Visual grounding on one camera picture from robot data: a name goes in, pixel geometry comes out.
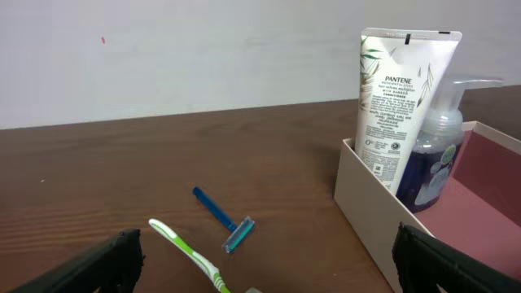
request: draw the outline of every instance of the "bottle label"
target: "bottle label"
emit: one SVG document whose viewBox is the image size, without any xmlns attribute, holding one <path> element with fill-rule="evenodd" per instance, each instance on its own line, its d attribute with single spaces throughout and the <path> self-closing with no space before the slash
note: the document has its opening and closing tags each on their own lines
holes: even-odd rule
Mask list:
<svg viewBox="0 0 521 293">
<path fill-rule="evenodd" d="M 414 200 L 415 205 L 423 205 L 440 196 L 441 190 L 449 179 L 457 153 L 458 148 L 455 145 L 451 145 L 443 153 L 430 156 L 431 160 L 437 161 L 431 162 L 430 174 L 426 174 L 423 177 L 422 187 Z"/>
</svg>

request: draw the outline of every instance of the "wooden table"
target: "wooden table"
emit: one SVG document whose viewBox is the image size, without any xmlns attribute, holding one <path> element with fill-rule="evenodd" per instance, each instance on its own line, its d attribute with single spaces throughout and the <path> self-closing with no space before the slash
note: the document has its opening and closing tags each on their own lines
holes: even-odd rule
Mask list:
<svg viewBox="0 0 521 293">
<path fill-rule="evenodd" d="M 520 92 L 471 91 L 464 116 L 519 138 Z M 147 255 L 136 292 L 211 292 L 147 226 L 155 217 L 234 292 L 389 292 L 333 201 L 340 140 L 356 121 L 349 100 L 0 131 L 0 291 L 136 227 Z M 232 255 L 194 186 L 237 222 L 256 220 Z"/>
</svg>

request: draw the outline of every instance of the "cardboard box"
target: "cardboard box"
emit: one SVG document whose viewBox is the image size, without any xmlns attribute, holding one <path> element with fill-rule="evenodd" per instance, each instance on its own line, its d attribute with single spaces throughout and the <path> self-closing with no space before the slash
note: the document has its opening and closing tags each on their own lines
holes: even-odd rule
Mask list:
<svg viewBox="0 0 521 293">
<path fill-rule="evenodd" d="M 440 200 L 414 215 L 356 156 L 354 139 L 343 141 L 335 201 L 396 292 L 391 251 L 400 222 L 521 280 L 521 142 L 479 122 L 463 130 Z"/>
</svg>

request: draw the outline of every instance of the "toothbrush handle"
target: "toothbrush handle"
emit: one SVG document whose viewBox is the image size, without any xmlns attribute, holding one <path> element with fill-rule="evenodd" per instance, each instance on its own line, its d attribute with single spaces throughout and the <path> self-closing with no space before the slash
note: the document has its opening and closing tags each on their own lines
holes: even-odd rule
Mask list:
<svg viewBox="0 0 521 293">
<path fill-rule="evenodd" d="M 156 230 L 159 234 L 169 240 L 173 245 L 183 251 L 212 281 L 213 285 L 221 293 L 230 293 L 224 281 L 221 278 L 219 269 L 213 265 L 206 257 L 201 256 L 197 251 L 194 251 L 186 242 L 173 232 L 165 223 L 156 219 L 150 219 L 148 224 Z"/>
<path fill-rule="evenodd" d="M 237 229 L 237 225 L 234 221 L 226 215 L 226 213 L 219 208 L 217 203 L 215 203 L 212 199 L 210 199 L 204 191 L 202 191 L 199 187 L 195 187 L 192 191 L 195 197 L 204 204 L 204 206 L 210 210 L 210 212 L 230 231 L 234 232 Z"/>
</svg>

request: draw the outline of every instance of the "toothbrush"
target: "toothbrush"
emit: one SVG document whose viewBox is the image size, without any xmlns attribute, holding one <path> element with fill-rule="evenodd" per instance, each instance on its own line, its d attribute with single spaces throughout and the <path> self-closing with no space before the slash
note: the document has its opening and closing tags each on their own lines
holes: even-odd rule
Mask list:
<svg viewBox="0 0 521 293">
<path fill-rule="evenodd" d="M 181 249 L 181 251 L 185 252 L 185 254 L 190 257 L 204 273 L 206 273 L 208 278 L 210 278 L 210 281 L 212 281 L 213 285 L 221 293 L 230 293 L 230 290 L 226 288 L 224 281 L 222 281 L 219 269 L 212 265 L 212 263 L 209 262 L 206 258 L 189 247 L 188 244 L 186 244 L 181 239 L 181 237 L 179 237 L 175 232 L 172 231 L 172 229 L 170 229 L 170 227 L 156 219 L 148 220 L 148 225 L 150 225 L 159 234 L 163 235 L 163 237 L 168 239 L 171 243 L 173 243 L 173 245 L 177 246 L 177 248 Z"/>
</svg>

